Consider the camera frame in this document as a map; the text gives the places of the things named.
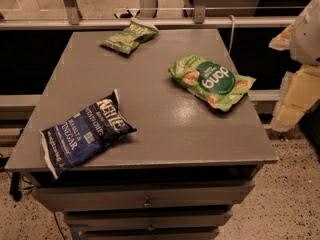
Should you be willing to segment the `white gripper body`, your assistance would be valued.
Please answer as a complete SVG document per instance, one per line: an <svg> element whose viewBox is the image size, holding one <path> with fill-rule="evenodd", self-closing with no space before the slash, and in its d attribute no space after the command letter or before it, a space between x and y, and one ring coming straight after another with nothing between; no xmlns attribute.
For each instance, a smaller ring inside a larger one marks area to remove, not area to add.
<svg viewBox="0 0 320 240"><path fill-rule="evenodd" d="M320 0L311 0L296 18L290 56L301 64L320 65Z"/></svg>

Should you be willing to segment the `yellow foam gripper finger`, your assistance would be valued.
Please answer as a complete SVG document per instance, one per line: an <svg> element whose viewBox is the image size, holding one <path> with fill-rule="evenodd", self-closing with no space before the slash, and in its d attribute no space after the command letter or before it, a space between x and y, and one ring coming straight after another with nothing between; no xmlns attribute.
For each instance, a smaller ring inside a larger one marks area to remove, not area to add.
<svg viewBox="0 0 320 240"><path fill-rule="evenodd" d="M269 47L274 50L284 51L290 49L290 38L293 30L294 24L287 26L280 34L274 37L270 43Z"/></svg>
<svg viewBox="0 0 320 240"><path fill-rule="evenodd" d="M277 132L292 129L319 100L319 66L302 65L295 73L286 72L273 110L271 128Z"/></svg>

